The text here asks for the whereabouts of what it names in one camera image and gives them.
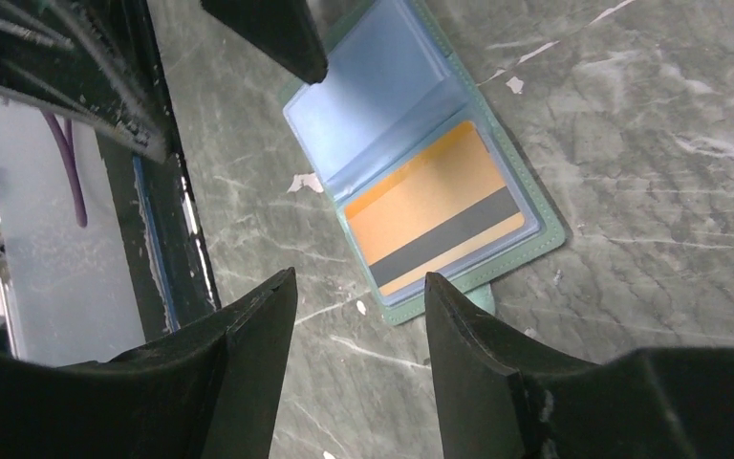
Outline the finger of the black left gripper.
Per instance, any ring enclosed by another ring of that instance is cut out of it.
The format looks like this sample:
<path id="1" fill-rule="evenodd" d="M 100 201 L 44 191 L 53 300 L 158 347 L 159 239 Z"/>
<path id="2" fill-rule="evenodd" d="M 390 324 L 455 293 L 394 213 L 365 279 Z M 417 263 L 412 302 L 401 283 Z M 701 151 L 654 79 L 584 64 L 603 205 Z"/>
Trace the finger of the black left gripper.
<path id="1" fill-rule="evenodd" d="M 202 8 L 308 84 L 328 73 L 321 37 L 304 0 L 202 0 Z"/>

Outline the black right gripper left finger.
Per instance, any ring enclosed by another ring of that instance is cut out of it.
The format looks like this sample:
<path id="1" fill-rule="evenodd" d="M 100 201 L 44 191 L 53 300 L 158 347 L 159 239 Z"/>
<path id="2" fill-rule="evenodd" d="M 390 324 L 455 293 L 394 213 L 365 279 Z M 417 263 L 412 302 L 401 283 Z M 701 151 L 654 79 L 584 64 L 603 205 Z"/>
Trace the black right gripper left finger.
<path id="1" fill-rule="evenodd" d="M 266 458 L 298 303 L 294 269 L 110 361 L 0 352 L 0 458 Z"/>

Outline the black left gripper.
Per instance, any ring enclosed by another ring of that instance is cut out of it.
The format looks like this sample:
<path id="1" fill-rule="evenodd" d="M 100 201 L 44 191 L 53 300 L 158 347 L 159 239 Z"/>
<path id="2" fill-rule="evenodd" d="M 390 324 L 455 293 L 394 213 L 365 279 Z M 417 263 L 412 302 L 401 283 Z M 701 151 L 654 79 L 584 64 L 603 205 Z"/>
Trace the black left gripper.
<path id="1" fill-rule="evenodd" d="M 163 163 L 171 116 L 159 64 L 144 1 L 0 1 L 0 96 Z"/>

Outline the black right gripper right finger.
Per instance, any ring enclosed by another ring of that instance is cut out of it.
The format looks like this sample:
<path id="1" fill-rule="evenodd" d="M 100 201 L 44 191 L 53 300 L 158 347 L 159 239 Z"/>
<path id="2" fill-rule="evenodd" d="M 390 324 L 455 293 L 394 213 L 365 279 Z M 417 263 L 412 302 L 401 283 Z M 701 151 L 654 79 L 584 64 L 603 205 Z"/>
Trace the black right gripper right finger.
<path id="1" fill-rule="evenodd" d="M 447 458 L 734 458 L 734 347 L 583 361 L 439 273 L 425 278 L 424 307 Z"/>

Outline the green card holder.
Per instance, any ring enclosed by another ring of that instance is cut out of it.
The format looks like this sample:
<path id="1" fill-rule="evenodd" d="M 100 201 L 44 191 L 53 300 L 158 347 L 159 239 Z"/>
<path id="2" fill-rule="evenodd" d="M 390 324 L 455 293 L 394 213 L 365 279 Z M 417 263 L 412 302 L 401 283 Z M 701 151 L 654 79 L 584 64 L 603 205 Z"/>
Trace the green card holder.
<path id="1" fill-rule="evenodd" d="M 383 319 L 423 312 L 430 272 L 489 303 L 490 283 L 566 233 L 422 1 L 364 1 L 325 38 L 326 78 L 284 117 L 331 198 Z"/>

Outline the orange credit card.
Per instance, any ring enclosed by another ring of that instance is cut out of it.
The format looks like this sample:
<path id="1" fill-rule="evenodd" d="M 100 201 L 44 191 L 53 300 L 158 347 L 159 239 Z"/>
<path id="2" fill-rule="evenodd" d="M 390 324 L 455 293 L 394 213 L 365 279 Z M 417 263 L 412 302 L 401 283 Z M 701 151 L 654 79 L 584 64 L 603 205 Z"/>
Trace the orange credit card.
<path id="1" fill-rule="evenodd" d="M 470 120 L 368 185 L 343 216 L 388 301 L 411 294 L 428 272 L 461 273 L 537 227 Z"/>

